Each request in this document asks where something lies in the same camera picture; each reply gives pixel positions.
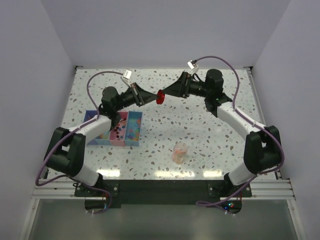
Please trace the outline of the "four-compartment candy tray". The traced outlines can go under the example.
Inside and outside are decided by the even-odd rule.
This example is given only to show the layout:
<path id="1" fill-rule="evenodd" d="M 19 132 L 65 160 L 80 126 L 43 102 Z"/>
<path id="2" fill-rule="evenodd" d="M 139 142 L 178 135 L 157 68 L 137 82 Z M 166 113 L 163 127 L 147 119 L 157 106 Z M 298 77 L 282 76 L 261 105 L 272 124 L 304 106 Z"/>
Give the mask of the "four-compartment candy tray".
<path id="1" fill-rule="evenodd" d="M 88 145 L 138 147 L 143 113 L 139 111 L 119 111 L 119 114 L 121 121 L 116 128 L 98 135 Z"/>

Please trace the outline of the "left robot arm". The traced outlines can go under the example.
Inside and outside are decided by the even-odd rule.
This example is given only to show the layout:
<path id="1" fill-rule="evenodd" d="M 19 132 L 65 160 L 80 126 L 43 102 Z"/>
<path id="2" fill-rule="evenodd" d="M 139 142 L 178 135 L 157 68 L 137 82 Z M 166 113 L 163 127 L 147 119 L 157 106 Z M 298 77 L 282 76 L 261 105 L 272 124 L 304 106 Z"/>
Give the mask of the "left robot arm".
<path id="1" fill-rule="evenodd" d="M 98 135 L 114 129 L 121 121 L 119 111 L 131 105 L 139 107 L 153 101 L 163 101 L 164 94 L 148 92 L 136 83 L 119 94 L 113 86 L 102 91 L 101 104 L 97 115 L 90 120 L 72 127 L 58 127 L 54 130 L 47 148 L 41 171 L 44 167 L 63 173 L 86 185 L 86 191 L 99 196 L 104 190 L 102 176 L 85 164 L 85 148 Z"/>

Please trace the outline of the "clear plastic jar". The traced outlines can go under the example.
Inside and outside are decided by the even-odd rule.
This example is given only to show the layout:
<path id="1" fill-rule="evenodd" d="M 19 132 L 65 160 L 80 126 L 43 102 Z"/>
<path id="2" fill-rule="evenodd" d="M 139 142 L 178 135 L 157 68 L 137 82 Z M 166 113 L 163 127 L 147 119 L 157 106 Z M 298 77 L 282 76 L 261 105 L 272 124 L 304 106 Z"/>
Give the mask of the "clear plastic jar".
<path id="1" fill-rule="evenodd" d="M 188 147 L 185 143 L 178 142 L 175 144 L 172 152 L 172 160 L 176 164 L 182 164 L 188 152 Z"/>

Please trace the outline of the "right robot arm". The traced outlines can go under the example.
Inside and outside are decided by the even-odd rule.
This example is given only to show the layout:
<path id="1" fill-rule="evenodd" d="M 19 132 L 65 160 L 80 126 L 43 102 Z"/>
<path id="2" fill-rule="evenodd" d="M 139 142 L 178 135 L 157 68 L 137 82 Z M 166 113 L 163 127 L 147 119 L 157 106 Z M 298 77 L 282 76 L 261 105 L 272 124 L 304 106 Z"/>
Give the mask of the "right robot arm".
<path id="1" fill-rule="evenodd" d="M 164 95 L 187 98 L 190 95 L 203 97 L 206 109 L 216 118 L 227 123 L 245 141 L 243 162 L 223 177 L 223 192 L 235 196 L 241 185 L 265 170 L 278 166 L 282 161 L 279 130 L 255 122 L 238 110 L 234 101 L 224 92 L 221 71 L 210 69 L 204 81 L 195 81 L 183 72 L 176 82 L 162 90 Z"/>

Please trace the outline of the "red jar lid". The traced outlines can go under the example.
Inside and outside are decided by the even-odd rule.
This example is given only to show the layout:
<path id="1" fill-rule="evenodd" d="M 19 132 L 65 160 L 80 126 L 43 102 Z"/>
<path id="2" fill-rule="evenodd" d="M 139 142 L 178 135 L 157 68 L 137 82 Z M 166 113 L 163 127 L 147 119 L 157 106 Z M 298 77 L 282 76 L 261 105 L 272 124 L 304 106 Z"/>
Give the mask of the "red jar lid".
<path id="1" fill-rule="evenodd" d="M 162 105 L 164 101 L 165 101 L 165 94 L 164 94 L 163 91 L 160 89 L 160 90 L 157 92 L 156 104 L 157 104 L 157 105 Z"/>

